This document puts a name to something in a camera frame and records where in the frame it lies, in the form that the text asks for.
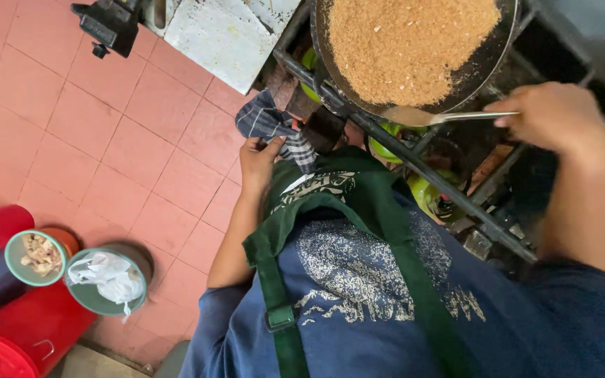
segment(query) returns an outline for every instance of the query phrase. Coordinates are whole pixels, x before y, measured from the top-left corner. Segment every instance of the metal stove frame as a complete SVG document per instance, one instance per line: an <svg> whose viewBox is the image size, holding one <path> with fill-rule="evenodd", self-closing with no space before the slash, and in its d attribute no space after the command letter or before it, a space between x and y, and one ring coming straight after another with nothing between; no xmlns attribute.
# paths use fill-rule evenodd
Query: metal stove frame
<svg viewBox="0 0 605 378"><path fill-rule="evenodd" d="M528 11L522 15L522 19L516 29L516 37L524 31L526 26L533 21L538 15L539 19L548 26L556 24L558 26L570 26L567 20L562 20L555 16L548 15L550 12L542 12L542 7L538 0L527 1ZM302 28L305 22L308 21L311 13L311 3L304 1L291 18L286 30L281 35L279 42L273 50L273 56L277 62L284 67L285 70L293 74L300 82L306 84L310 88L313 88L313 73L306 69L301 63L293 59L291 54L287 52L289 46L296 38L298 31ZM592 59L585 54L585 51L580 48L581 44L577 43L575 37L575 28L561 31L561 29L553 28L554 32L557 33L558 37L566 43L567 47L571 48L572 53L577 56L580 62L585 65L587 74L585 78L579 83L582 86L586 86L592 78L600 79L605 83L605 77L600 77L597 71L592 68ZM517 62L523 69L528 71L535 78L544 78L541 73L536 70L533 65L521 54L511 48L509 56ZM346 107L345 100L338 95L338 93L328 84L324 83L321 86L321 90L324 92L323 97L325 101L335 109L341 109ZM429 167L419 156L424 151L426 144L440 131L442 125L432 127L424 136L417 140L412 148L408 148L402 142L399 142L390 133L387 133L381 126L379 126L373 118L365 111L357 109L357 112L349 116L363 131L374 138L377 142L382 144L385 148L390 150L399 159L403 160L403 163L417 172L420 176L424 177L429 183L435 186L439 191L445 193L457 206L466 212L466 214L476 217L483 222L482 231L493 241L498 242L507 248L509 248L517 256L524 259L526 262L536 262L536 256L531 251L526 243L520 241L515 235L509 232L499 221L494 219L490 214L483 210L480 205L483 204L500 185L509 168L517 161L521 154L527 149L527 145L518 145L508 155L506 160L497 167L487 179L477 187L476 190L470 196L466 196L459 189L455 188L449 182L447 182L435 169Z"/></svg>

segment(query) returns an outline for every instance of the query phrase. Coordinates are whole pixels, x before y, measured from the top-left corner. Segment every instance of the checkered towel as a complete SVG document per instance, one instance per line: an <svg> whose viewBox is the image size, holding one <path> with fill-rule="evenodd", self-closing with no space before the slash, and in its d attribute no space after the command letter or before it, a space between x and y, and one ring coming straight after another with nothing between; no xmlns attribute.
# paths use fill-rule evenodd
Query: checkered towel
<svg viewBox="0 0 605 378"><path fill-rule="evenodd" d="M237 130L245 138L255 136L270 142L274 137L286 135L279 155L285 160L295 160L304 174L311 174L316 168L317 154L307 139L292 128L293 122L294 118L289 113L277 110L267 89L258 93L235 116Z"/></svg>

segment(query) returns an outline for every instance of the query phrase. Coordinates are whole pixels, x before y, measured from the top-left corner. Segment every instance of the printed graphic on shirt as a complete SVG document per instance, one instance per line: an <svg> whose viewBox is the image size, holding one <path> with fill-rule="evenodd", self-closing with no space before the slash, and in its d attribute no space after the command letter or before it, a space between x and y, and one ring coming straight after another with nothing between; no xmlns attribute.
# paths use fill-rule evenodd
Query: printed graphic on shirt
<svg viewBox="0 0 605 378"><path fill-rule="evenodd" d="M467 320L475 314L485 321L473 294L447 283L452 261L436 230L414 213L411 219L411 227L417 229L415 248L450 314L455 318L464 314ZM298 238L297 251L305 272L321 287L311 289L295 305L302 326L335 313L348 323L415 319L416 304L391 248L349 220L310 223Z"/></svg>
<svg viewBox="0 0 605 378"><path fill-rule="evenodd" d="M356 172L344 171L317 174L311 179L296 186L294 189L284 193L281 196L281 203L277 205L270 214L279 209L283 209L310 193L331 193L344 203L346 202L344 196L356 187L356 182L354 181L355 175Z"/></svg>

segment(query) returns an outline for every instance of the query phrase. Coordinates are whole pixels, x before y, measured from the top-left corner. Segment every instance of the plastic bag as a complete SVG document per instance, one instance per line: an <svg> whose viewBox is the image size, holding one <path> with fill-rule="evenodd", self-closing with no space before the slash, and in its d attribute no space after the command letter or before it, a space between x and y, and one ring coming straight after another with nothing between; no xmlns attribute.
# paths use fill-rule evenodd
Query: plastic bag
<svg viewBox="0 0 605 378"><path fill-rule="evenodd" d="M92 252L67 269L69 285L96 285L97 292L117 305L125 304L125 323L130 316L128 302L144 293L141 277L129 261L109 252Z"/></svg>

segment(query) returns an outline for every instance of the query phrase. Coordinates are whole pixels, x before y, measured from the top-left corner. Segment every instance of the frying pan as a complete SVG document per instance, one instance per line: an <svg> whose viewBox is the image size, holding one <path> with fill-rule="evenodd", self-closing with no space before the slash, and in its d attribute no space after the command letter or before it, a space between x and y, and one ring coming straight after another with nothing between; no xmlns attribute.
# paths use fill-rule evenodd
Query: frying pan
<svg viewBox="0 0 605 378"><path fill-rule="evenodd" d="M452 72L452 81L457 83L447 97L437 104L420 106L419 109L432 114L440 114L458 110L471 99L499 67L503 56L508 52L515 35L517 13L520 10L520 0L495 0L501 13L501 21L494 27L487 39L471 55L470 59L459 69ZM347 79L340 73L333 49L328 38L329 10L333 0L313 0L311 12L312 42L317 52L317 69L314 78L314 90L320 95L324 105L321 84L330 78L338 94L355 106L374 114L378 119L386 109L394 104L372 104L364 101L352 89ZM351 109L340 110L336 113L350 113Z"/></svg>

